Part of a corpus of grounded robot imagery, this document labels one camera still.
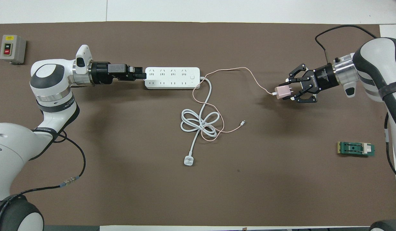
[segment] green circuit board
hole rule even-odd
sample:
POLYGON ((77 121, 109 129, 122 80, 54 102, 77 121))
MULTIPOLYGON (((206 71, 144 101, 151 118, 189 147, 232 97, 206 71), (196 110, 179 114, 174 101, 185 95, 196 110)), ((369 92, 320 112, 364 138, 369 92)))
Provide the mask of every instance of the green circuit board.
POLYGON ((375 146, 370 143, 337 142, 337 153, 374 156, 375 146))

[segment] gray switch box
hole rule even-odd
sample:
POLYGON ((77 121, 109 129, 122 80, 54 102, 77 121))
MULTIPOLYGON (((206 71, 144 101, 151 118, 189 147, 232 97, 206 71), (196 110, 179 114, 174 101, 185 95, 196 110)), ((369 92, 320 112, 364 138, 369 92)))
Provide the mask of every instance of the gray switch box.
POLYGON ((24 63, 25 45, 27 41, 18 35, 3 35, 0 59, 12 64, 24 63))

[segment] white plug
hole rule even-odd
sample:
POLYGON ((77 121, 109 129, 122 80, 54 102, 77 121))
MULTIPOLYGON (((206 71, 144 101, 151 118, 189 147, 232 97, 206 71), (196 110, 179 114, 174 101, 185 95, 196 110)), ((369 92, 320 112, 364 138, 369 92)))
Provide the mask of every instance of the white plug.
POLYGON ((194 163, 194 158, 192 156, 188 155, 185 157, 185 159, 183 159, 183 164, 185 164, 186 166, 192 166, 193 163, 194 163))

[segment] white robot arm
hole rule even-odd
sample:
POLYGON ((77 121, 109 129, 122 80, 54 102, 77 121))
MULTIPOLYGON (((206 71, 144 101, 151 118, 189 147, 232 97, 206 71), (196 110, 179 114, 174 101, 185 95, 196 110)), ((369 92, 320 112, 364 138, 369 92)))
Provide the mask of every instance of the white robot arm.
MULTIPOLYGON (((291 99, 299 103, 317 102, 316 94, 328 88, 342 85, 347 97, 353 97, 356 82, 361 81, 367 96, 378 102, 384 101, 390 116, 393 150, 396 156, 396 39, 375 38, 361 46, 355 53, 336 58, 334 64, 328 63, 315 70, 308 70, 305 64, 289 74, 285 83, 277 89, 278 98, 291 99), (301 71, 301 78, 295 75, 301 71), (289 84, 301 83, 302 90, 292 95, 289 84), (310 98, 300 98, 305 93, 310 98)), ((385 127, 386 142, 388 131, 385 127)), ((395 231, 396 220, 375 222, 370 230, 395 231)))
MULTIPOLYGON (((11 198, 10 185, 25 163, 45 152, 57 134, 78 116, 80 110, 71 86, 111 84, 113 78, 122 81, 146 78, 142 67, 94 62, 87 45, 79 48, 74 60, 36 62, 31 76, 30 86, 44 120, 34 132, 17 124, 0 123, 0 212, 11 198)), ((77 178, 72 177, 63 185, 77 178)), ((0 231, 43 230, 43 224, 41 213, 24 196, 12 199, 0 217, 0 231)))

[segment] white power strip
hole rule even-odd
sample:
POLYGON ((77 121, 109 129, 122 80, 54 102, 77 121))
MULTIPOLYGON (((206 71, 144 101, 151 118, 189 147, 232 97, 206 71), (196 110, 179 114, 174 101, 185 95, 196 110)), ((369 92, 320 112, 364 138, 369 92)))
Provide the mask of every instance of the white power strip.
POLYGON ((201 81, 198 67, 147 67, 145 73, 145 86, 148 89, 191 90, 201 81))

